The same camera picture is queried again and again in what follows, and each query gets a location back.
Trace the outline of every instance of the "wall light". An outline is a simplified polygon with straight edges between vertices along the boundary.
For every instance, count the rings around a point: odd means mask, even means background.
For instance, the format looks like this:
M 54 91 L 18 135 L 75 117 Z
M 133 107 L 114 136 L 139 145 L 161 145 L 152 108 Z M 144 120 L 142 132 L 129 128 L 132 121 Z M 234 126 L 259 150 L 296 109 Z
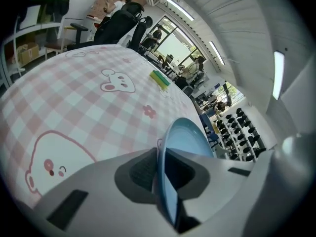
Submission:
M 179 11 L 181 11 L 184 15 L 186 15 L 191 21 L 194 20 L 194 17 L 192 17 L 184 8 L 182 8 L 180 5 L 178 5 L 173 0 L 167 0 L 167 2 L 171 3 L 174 7 L 176 7 Z
M 284 54 L 275 51 L 275 83 L 273 86 L 273 96 L 275 99 L 278 99 L 281 93 L 284 74 L 284 59 Z
M 221 55 L 219 54 L 219 52 L 218 52 L 216 46 L 214 45 L 214 43 L 213 43 L 212 41 L 209 41 L 209 44 L 210 44 L 211 47 L 214 49 L 214 51 L 215 51 L 215 53 L 216 53 L 216 55 L 217 55 L 219 61 L 220 61 L 223 65 L 225 65 L 225 62 L 223 61 L 223 59 L 222 59 Z

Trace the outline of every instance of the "white shirt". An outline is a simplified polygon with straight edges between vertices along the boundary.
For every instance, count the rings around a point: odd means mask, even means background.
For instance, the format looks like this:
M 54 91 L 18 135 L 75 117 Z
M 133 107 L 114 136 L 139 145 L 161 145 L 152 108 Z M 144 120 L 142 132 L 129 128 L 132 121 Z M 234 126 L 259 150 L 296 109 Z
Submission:
M 196 74 L 196 72 L 198 71 L 198 67 L 199 67 L 199 64 L 193 62 L 187 67 L 188 71 L 183 72 L 181 74 L 183 77 L 185 77 L 187 84 L 190 84 L 193 81 L 193 77 Z
M 108 13 L 108 14 L 106 15 L 106 16 L 109 17 L 109 18 L 112 17 L 113 14 L 116 13 L 118 10 L 122 9 L 123 5 L 125 5 L 125 2 L 116 1 L 116 2 L 114 3 L 114 5 L 115 5 L 115 9 L 114 9 L 112 12 L 110 12 L 110 13 Z

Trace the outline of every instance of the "man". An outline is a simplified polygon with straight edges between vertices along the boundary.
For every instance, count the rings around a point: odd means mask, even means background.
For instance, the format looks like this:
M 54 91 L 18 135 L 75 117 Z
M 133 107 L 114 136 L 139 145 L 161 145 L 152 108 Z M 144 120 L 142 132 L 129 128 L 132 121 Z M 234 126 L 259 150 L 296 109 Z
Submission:
M 219 102 L 216 103 L 214 110 L 223 112 L 227 106 L 228 107 L 231 106 L 231 104 L 228 101 L 226 103 L 223 103 L 222 101 L 219 101 Z
M 116 13 L 118 10 L 122 9 L 122 7 L 131 0 L 118 0 L 114 3 L 110 3 L 109 0 L 105 1 L 106 7 L 103 8 L 103 11 L 107 14 L 102 20 L 100 25 L 103 25 L 105 22 L 108 22 L 110 18 Z
M 142 42 L 142 46 L 149 49 L 150 47 L 156 45 L 158 40 L 161 39 L 161 30 L 162 30 L 162 25 L 158 25 L 158 29 L 154 31 L 153 35 L 151 38 L 147 38 Z
M 205 59 L 202 56 L 199 56 L 195 59 L 193 63 L 191 63 L 188 67 L 181 70 L 182 74 L 177 79 L 175 84 L 180 88 L 183 89 L 185 86 L 190 85 L 192 83 L 193 78 L 197 73 L 201 73 L 201 75 L 204 75 L 203 72 L 203 62 Z

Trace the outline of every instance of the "cardboard box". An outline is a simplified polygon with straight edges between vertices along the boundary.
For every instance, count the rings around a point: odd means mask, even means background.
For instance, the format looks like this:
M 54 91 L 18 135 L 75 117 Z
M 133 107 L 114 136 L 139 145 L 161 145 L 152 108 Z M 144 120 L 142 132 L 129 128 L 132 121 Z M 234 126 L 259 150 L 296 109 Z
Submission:
M 19 62 L 21 66 L 28 64 L 39 57 L 39 46 L 36 43 L 28 43 L 27 50 L 19 53 Z

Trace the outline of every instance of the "window frame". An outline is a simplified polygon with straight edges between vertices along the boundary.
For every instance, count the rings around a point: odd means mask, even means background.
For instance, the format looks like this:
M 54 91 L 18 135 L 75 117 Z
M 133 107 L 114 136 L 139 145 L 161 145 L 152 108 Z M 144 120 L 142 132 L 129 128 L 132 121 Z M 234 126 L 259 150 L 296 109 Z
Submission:
M 150 30 L 150 33 L 153 33 L 154 32 L 154 30 L 155 30 L 155 28 L 160 24 L 160 22 L 164 19 L 164 18 L 166 18 L 166 19 L 168 19 L 171 23 L 173 23 L 176 27 L 171 31 L 171 32 L 168 32 L 165 28 L 162 28 L 162 31 L 164 31 L 166 34 L 167 34 L 167 36 L 161 41 L 161 42 L 159 42 L 158 43 L 158 45 L 152 50 L 152 53 L 154 53 L 154 52 L 156 52 L 157 50 L 158 50 L 158 48 L 162 45 L 162 43 L 177 29 L 177 28 L 179 28 L 178 26 L 177 26 L 177 24 L 175 24 L 170 18 L 168 18 L 166 15 L 165 16 L 163 16 L 159 21 L 158 21 L 158 23 L 156 23 L 154 26 L 153 26 L 153 28 Z M 180 66 L 180 65 L 182 65 L 188 58 L 191 58 L 192 59 L 192 62 L 194 62 L 194 57 L 192 56 L 192 54 L 196 51 L 196 50 L 198 50 L 199 52 L 200 52 L 200 54 L 203 56 L 203 58 L 206 60 L 206 58 L 204 57 L 204 55 L 202 54 L 202 52 L 200 51 L 200 49 L 199 48 L 197 48 L 197 45 L 191 40 L 191 38 L 189 38 L 188 36 L 187 36 L 187 38 L 194 44 L 194 46 L 195 46 L 195 49 L 188 55 L 188 56 L 186 56 L 179 64 L 178 64 L 178 66 Z

